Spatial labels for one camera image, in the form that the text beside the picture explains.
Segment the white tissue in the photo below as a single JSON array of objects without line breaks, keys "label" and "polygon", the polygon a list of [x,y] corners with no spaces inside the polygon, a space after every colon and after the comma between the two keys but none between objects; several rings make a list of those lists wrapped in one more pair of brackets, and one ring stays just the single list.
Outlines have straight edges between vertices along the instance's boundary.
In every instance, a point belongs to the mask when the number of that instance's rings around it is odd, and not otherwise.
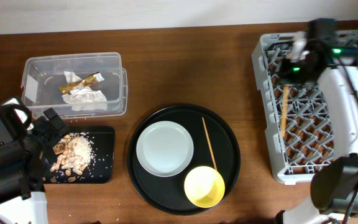
[{"label": "white tissue", "polygon": [[[74,72],[64,71],[63,74],[67,84],[78,80],[84,80]],[[67,104],[78,104],[78,106],[72,106],[73,111],[107,110],[107,98],[101,90],[92,90],[91,86],[84,87],[80,90],[72,90],[69,94],[62,94],[63,101]]]}]

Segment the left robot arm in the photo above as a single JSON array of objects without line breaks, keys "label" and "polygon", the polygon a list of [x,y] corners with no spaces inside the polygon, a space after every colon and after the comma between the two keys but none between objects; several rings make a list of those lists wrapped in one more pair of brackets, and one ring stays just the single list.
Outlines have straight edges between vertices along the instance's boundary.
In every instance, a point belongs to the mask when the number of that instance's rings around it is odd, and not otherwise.
[{"label": "left robot arm", "polygon": [[0,223],[48,223],[44,154],[69,130],[53,108],[33,120],[15,96],[0,104]]}]

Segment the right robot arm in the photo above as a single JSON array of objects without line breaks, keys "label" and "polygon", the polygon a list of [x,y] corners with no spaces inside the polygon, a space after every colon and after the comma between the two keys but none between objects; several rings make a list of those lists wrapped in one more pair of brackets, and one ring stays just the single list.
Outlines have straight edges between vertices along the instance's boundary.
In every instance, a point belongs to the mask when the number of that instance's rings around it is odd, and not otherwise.
[{"label": "right robot arm", "polygon": [[358,217],[358,49],[337,43],[335,19],[309,21],[297,33],[278,75],[284,87],[316,85],[328,106],[333,162],[316,173],[310,196],[275,223],[347,223]]}]

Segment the grey plate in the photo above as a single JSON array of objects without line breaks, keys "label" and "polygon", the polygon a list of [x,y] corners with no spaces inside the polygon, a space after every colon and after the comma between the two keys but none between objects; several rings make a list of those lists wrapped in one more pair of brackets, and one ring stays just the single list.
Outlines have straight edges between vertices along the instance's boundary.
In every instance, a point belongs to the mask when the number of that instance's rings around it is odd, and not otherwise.
[{"label": "grey plate", "polygon": [[136,142],[140,165],[157,177],[171,177],[190,164],[194,144],[190,133],[173,121],[159,121],[147,126]]}]

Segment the brown Nescafe Gold sachet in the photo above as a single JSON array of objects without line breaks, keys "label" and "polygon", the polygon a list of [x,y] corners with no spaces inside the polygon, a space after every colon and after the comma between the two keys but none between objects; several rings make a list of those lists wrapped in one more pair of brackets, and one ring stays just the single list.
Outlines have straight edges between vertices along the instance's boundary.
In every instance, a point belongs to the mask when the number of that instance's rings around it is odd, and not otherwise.
[{"label": "brown Nescafe Gold sachet", "polygon": [[86,77],[84,80],[71,82],[68,83],[67,85],[60,86],[58,88],[65,95],[65,94],[69,94],[69,92],[72,90],[80,90],[84,87],[91,86],[102,81],[104,81],[104,78],[102,74],[98,72]]}]

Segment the yellow bowl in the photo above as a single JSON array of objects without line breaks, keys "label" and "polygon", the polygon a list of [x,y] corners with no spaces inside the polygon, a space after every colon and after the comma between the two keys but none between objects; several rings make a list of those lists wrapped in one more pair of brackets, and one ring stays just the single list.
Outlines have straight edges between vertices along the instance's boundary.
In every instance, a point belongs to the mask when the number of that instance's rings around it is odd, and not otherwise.
[{"label": "yellow bowl", "polygon": [[217,205],[223,199],[225,190],[223,177],[212,167],[195,167],[185,177],[185,195],[197,207],[211,208]]}]

